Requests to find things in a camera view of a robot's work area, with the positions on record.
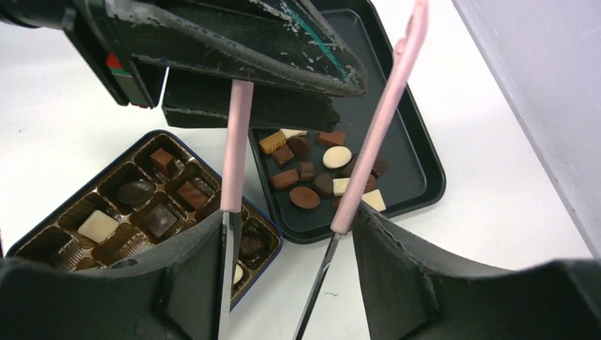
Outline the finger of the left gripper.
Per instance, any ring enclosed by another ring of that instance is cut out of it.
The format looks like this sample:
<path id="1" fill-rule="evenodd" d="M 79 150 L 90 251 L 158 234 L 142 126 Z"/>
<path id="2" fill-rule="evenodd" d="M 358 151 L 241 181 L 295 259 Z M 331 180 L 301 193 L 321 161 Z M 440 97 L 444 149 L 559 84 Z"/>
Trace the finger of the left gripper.
<path id="1" fill-rule="evenodd" d="M 162 110 L 176 128 L 225 128 L 228 124 L 230 79 L 171 70 Z M 323 95 L 254 86 L 249 126 L 332 132 L 340 122 L 332 100 Z"/>
<path id="2" fill-rule="evenodd" d="M 366 70 L 310 1 L 106 1 L 127 56 L 326 96 L 360 96 Z"/>

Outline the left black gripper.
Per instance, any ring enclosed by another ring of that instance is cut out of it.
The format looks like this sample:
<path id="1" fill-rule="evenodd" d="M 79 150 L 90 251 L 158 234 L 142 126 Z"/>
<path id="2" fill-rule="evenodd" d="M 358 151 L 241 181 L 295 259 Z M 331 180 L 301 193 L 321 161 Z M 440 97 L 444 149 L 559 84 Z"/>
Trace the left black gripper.
<path id="1" fill-rule="evenodd" d="M 2 1 L 1 22 L 61 30 L 120 106 L 159 105 L 165 66 L 144 65 L 111 27 L 105 1 Z"/>

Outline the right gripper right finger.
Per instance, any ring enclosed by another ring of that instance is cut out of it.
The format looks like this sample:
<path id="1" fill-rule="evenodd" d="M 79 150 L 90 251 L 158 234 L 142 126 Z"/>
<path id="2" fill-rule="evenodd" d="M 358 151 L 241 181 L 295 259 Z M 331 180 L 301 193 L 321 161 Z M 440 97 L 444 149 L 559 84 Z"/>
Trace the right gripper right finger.
<path id="1" fill-rule="evenodd" d="M 352 240 L 372 339 L 599 339 L 600 261 L 511 271 L 444 250 L 367 205 Z"/>

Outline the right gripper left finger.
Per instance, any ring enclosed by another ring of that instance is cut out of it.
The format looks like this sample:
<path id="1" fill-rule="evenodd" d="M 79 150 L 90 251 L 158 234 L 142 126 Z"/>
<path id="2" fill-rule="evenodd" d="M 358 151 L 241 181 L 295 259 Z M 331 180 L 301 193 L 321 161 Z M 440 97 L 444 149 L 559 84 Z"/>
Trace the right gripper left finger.
<path id="1" fill-rule="evenodd" d="M 226 339 L 231 231 L 215 212 L 107 268 L 1 262 L 2 339 Z"/>

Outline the blue chocolate box with insert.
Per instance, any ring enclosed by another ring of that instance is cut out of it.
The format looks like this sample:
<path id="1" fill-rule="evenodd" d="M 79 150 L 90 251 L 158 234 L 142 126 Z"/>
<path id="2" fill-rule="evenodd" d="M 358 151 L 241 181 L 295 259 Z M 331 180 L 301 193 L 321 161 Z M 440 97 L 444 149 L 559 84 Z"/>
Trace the blue chocolate box with insert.
<path id="1" fill-rule="evenodd" d="M 221 176 L 170 132 L 147 133 L 34 227 L 8 256 L 72 277 L 138 255 L 220 206 Z"/>

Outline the black chocolate tray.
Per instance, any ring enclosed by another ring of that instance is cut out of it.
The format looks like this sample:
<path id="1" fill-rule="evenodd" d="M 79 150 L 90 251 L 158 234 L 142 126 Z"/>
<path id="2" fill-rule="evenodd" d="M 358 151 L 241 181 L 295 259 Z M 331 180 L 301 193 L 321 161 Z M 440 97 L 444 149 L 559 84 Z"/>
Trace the black chocolate tray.
<path id="1" fill-rule="evenodd" d="M 314 1 L 313 4 L 367 70 L 368 86 L 363 97 L 333 101 L 341 117 L 337 129 L 345 132 L 346 147 L 357 153 L 391 71 L 393 44 L 370 1 Z M 270 178 L 280 169 L 259 146 L 259 141 L 272 133 L 272 129 L 253 129 L 249 133 L 249 145 L 272 220 L 283 237 L 295 244 L 327 239 L 335 213 L 333 199 L 322 200 L 317 208 L 304 210 L 292 204 L 288 189 L 272 187 Z M 386 217 L 426 207 L 444 194 L 444 170 L 409 89 L 400 100 L 378 157 L 389 165 L 377 182 L 386 205 L 383 211 Z"/>

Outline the pink tongs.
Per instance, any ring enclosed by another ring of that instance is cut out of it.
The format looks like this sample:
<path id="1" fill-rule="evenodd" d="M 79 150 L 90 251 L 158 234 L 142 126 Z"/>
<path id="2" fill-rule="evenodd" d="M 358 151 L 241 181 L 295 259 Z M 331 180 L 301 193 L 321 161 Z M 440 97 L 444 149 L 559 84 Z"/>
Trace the pink tongs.
<path id="1" fill-rule="evenodd" d="M 318 299 L 330 264 L 342 235 L 348 233 L 354 219 L 369 173 L 371 172 L 383 143 L 391 120 L 395 115 L 401 96 L 407 85 L 410 73 L 428 28 L 429 3 L 416 1 L 405 30 L 405 37 L 399 39 L 393 53 L 393 67 L 374 112 L 364 143 L 359 153 L 350 183 L 342 202 L 334 216 L 331 229 L 334 232 L 315 277 L 302 316 L 294 333 L 295 339 L 302 339 Z M 242 233 L 241 205 L 244 184 L 245 153 L 247 133 L 252 107 L 254 84 L 249 81 L 233 80 L 230 94 L 230 107 L 227 126 L 227 139 L 223 164 L 222 193 L 220 209 L 222 222 L 222 297 L 218 338 L 228 339 L 232 278 L 235 270 L 239 246 L 237 237 Z"/>

